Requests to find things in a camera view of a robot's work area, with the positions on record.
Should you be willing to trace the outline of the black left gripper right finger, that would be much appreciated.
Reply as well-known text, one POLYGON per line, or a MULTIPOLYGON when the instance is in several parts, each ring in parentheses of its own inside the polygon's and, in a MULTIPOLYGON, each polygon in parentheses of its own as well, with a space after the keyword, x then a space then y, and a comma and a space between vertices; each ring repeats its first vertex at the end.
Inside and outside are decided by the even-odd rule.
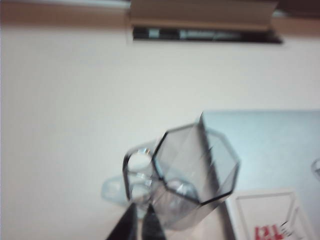
POLYGON ((162 228, 154 207, 149 204, 147 212, 142 221, 142 239, 143 240, 166 240, 165 232, 162 228))

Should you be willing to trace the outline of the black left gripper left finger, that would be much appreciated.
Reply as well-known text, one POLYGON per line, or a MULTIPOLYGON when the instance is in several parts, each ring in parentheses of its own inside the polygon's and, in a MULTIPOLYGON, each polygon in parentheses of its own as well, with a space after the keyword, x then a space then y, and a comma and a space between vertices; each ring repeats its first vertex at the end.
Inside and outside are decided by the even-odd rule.
POLYGON ((138 213, 135 203, 131 203, 112 229, 107 240, 136 240, 138 232, 138 213))

